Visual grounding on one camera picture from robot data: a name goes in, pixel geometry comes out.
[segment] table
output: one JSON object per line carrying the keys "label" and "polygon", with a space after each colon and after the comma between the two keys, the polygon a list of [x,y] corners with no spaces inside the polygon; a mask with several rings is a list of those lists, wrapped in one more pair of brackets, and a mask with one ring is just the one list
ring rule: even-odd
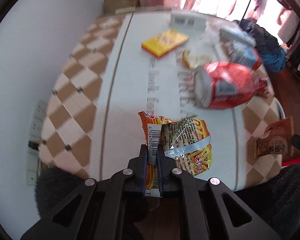
{"label": "table", "polygon": [[[170,11],[97,19],[74,48],[59,76],[47,109],[39,157],[85,179],[108,179],[127,167],[145,143],[138,112],[173,120],[196,115],[211,133],[213,161],[201,179],[220,178],[239,190],[277,175],[281,155],[252,158],[253,138],[278,120],[274,97],[254,97],[233,109],[195,106],[193,73],[182,66],[176,49],[161,59],[141,42],[169,29]],[[190,40],[198,31],[183,29]],[[227,61],[216,46],[214,61]],[[267,76],[264,68],[258,74]]]}

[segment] yellow box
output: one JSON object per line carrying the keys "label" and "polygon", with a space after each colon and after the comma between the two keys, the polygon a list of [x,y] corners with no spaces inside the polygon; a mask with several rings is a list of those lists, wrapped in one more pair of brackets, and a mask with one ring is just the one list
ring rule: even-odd
{"label": "yellow box", "polygon": [[189,36],[176,30],[169,29],[144,41],[141,43],[141,47],[159,58],[188,40]]}

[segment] wooden floor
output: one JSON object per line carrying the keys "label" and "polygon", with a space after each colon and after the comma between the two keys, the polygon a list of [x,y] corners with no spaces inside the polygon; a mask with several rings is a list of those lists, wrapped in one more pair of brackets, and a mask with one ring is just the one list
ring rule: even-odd
{"label": "wooden floor", "polygon": [[[289,69],[269,73],[286,116],[293,116],[294,132],[300,134],[300,80]],[[145,240],[179,240],[178,203],[176,200],[161,199],[160,206],[150,212],[142,222],[136,223]]]}

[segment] red can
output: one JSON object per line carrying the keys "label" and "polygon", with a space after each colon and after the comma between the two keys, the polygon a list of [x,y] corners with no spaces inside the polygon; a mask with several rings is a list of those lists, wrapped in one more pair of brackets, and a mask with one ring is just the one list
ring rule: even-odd
{"label": "red can", "polygon": [[207,108],[233,108],[257,93],[259,80],[253,70],[231,62],[198,67],[194,75],[197,101]]}

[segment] brown wrapper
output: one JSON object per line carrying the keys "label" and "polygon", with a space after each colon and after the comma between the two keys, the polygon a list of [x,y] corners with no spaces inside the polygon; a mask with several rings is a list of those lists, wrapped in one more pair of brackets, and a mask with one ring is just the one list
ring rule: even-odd
{"label": "brown wrapper", "polygon": [[254,139],[253,157],[256,159],[268,154],[281,154],[283,162],[292,160],[292,135],[292,116],[268,125],[265,129],[265,133]]}

